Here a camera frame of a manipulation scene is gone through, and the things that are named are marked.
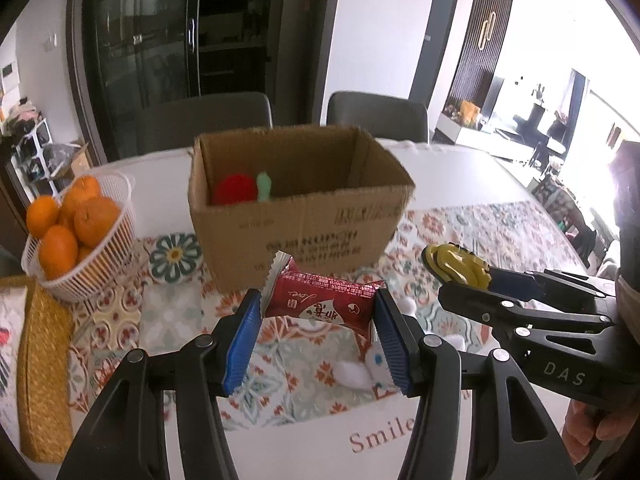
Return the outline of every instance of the gray chair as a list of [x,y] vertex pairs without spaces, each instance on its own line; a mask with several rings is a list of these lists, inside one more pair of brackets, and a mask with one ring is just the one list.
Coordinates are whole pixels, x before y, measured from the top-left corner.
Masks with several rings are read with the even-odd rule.
[[429,142],[427,108],[398,97],[335,92],[329,99],[326,123],[352,124],[383,139]]
[[254,126],[273,127],[266,95],[208,94],[143,108],[136,115],[136,142],[143,155],[193,146],[200,134]]

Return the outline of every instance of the door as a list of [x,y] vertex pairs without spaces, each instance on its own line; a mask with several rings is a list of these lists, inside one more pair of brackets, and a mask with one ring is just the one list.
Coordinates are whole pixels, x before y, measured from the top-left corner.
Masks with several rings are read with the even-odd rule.
[[86,75],[110,161],[140,154],[140,110],[200,94],[198,1],[84,0]]
[[431,2],[422,51],[409,94],[409,100],[423,103],[427,108],[440,72],[457,2],[458,0],[432,0]]

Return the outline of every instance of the tablecloth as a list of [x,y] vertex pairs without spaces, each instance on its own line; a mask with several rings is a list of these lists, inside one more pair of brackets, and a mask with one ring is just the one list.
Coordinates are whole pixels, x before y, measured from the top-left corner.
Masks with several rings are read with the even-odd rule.
[[[469,351],[479,351],[489,327],[443,310],[438,283],[420,263],[425,245],[444,242],[462,244],[505,269],[584,271],[548,214],[535,202],[517,202],[406,211],[378,262],[342,277],[386,280],[396,299],[415,299],[424,330],[461,334]],[[194,234],[138,240],[131,261],[104,292],[71,306],[70,408],[86,413],[132,348],[150,355],[175,351],[210,332],[220,317],[235,311],[243,295],[216,290]],[[225,429],[301,422],[397,394],[382,386],[351,390],[335,380],[334,363],[363,360],[367,345],[337,325],[288,317],[263,320],[242,386],[228,399],[218,399]],[[169,418],[174,393],[166,392],[164,400]]]

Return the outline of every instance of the white plastic basket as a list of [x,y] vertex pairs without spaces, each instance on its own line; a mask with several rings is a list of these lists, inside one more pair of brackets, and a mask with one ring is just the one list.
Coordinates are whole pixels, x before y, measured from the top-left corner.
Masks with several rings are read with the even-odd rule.
[[[136,240],[136,226],[131,203],[131,183],[116,171],[91,173],[102,189],[102,195],[114,200],[121,208],[120,216],[104,240],[80,264],[64,276],[47,281],[38,260],[40,240],[29,235],[22,253],[22,270],[28,276],[36,276],[40,285],[59,300],[77,303],[103,290],[115,277],[131,255]],[[71,188],[68,186],[60,194]]]

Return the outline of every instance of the finger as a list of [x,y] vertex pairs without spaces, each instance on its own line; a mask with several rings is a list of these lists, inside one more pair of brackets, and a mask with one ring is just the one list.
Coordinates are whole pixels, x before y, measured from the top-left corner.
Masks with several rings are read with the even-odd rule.
[[590,443],[596,431],[593,419],[586,413],[567,413],[564,428],[583,446]]
[[596,430],[598,440],[615,440],[627,436],[633,428],[640,413],[640,403],[636,402],[630,408],[615,412],[602,419]]
[[575,399],[571,399],[571,410],[574,413],[584,413],[586,411],[586,409],[589,407],[588,404],[585,404],[584,402],[580,402],[580,400],[575,400]]
[[582,462],[589,454],[589,446],[583,446],[575,437],[568,433],[566,428],[562,429],[562,441],[574,465]]

